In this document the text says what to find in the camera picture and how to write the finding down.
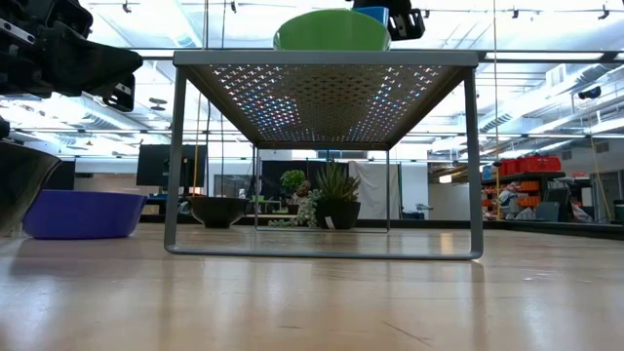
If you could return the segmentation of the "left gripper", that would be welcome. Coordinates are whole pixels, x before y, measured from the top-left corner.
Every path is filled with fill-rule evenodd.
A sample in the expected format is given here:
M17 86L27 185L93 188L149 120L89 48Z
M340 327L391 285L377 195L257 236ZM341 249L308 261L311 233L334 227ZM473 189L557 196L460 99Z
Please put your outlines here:
M93 23L78 0L0 0L0 95L87 93L133 110L142 57L91 42Z

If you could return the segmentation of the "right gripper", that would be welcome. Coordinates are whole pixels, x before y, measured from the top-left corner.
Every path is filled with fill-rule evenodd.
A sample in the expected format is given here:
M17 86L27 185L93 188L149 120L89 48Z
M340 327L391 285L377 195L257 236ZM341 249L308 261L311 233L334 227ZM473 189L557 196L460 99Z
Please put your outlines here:
M384 6L389 9L388 24L384 26L392 41L420 39L425 33L421 10L411 0L348 0L353 7Z

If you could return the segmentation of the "light blue plastic bowl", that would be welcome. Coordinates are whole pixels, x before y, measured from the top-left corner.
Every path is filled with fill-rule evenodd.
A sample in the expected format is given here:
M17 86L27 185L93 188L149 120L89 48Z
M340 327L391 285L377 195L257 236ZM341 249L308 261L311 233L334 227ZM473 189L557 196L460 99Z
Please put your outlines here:
M388 24L389 9L387 7L384 7L384 6L353 7L352 10L357 13L369 16L377 20L383 26L386 26Z

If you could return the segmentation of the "green plastic bowl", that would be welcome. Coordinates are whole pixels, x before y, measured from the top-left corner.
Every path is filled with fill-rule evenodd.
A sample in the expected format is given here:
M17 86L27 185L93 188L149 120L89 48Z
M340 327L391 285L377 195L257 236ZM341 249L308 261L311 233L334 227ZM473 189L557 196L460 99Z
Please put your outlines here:
M385 26L368 15L345 9L309 12L284 22L273 36L278 51L372 51L390 48Z

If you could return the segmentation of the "dark blue plastic bowl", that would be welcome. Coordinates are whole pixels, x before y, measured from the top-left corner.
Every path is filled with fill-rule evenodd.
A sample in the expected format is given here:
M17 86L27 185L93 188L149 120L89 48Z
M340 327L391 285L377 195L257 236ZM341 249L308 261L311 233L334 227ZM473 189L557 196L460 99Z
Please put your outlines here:
M146 200L133 193L44 189L22 228L39 240L125 238L135 231Z

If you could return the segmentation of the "floral patterned ceramic bowl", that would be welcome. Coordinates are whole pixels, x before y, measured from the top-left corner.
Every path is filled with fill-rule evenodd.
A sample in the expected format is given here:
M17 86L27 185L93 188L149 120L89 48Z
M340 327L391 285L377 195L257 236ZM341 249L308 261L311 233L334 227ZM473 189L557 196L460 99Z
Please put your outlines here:
M206 228L229 228L246 214L249 200L194 196L188 198L190 212Z

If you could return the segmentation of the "grey perforated metal shelf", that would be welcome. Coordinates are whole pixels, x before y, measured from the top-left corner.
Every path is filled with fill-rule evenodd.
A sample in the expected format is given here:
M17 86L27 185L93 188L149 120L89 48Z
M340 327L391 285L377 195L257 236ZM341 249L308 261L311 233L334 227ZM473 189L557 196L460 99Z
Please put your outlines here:
M177 51L164 247L176 241L186 89L195 87L255 150L389 151L462 87L468 148L470 241L485 250L475 76L465 51Z

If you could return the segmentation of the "black monitor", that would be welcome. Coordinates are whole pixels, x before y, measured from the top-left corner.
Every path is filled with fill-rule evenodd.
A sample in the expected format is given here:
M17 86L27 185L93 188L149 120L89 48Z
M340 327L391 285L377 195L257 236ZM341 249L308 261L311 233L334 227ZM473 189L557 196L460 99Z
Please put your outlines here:
M206 155L207 150L202 145L182 146L179 181L181 187L203 186ZM170 156L168 144L142 144L137 159L136 184L167 187Z

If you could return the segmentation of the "white hanging sheet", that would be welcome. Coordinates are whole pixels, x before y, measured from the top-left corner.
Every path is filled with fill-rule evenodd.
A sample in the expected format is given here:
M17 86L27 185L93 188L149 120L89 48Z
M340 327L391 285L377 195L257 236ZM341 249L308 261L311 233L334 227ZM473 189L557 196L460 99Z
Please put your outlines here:
M358 178L358 202L361 203L358 219L386 218L386 166L375 163L348 163L349 175ZM401 211L399 167L389 166L390 218L399 219Z

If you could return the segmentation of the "black storage rack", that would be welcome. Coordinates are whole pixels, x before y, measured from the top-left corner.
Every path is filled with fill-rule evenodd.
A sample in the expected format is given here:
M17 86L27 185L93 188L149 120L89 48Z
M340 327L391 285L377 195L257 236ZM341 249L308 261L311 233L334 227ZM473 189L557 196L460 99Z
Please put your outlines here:
M570 191L563 172L519 173L482 180L486 220L564 222Z

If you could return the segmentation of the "green leafy plant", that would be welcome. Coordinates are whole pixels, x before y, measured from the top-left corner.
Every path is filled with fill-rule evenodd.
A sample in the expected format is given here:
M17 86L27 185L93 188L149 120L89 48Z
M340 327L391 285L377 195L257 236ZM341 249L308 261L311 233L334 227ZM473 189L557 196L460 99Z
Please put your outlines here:
M289 170L282 173L280 181L287 194L294 194L306 180L306 174L302 170Z

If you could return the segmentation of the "potted succulent plant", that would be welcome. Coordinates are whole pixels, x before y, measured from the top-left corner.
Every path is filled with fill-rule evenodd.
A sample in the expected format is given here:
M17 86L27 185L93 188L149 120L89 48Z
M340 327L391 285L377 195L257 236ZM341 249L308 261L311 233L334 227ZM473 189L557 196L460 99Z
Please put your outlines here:
M340 164L331 161L316 174L316 188L305 187L302 182L294 193L298 210L289 219L270 220L269 226L291 228L307 225L309 228L347 230L355 226L360 213L358 201L361 180L351 176Z

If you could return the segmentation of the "black background panel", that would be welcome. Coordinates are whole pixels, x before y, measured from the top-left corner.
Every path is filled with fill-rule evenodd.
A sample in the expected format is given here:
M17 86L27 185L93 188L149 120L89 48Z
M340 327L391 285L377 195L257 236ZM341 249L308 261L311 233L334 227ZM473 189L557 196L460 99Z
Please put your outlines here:
M328 162L319 161L263 161L260 171L260 194L269 200L279 200L288 210L289 215L296 215L298 200L294 194L287 194L282 187L280 177L289 170L302 170L306 174L305 187L316 188L316 174ZM348 165L338 163L348 171ZM306 190L296 191L299 196L304 196Z

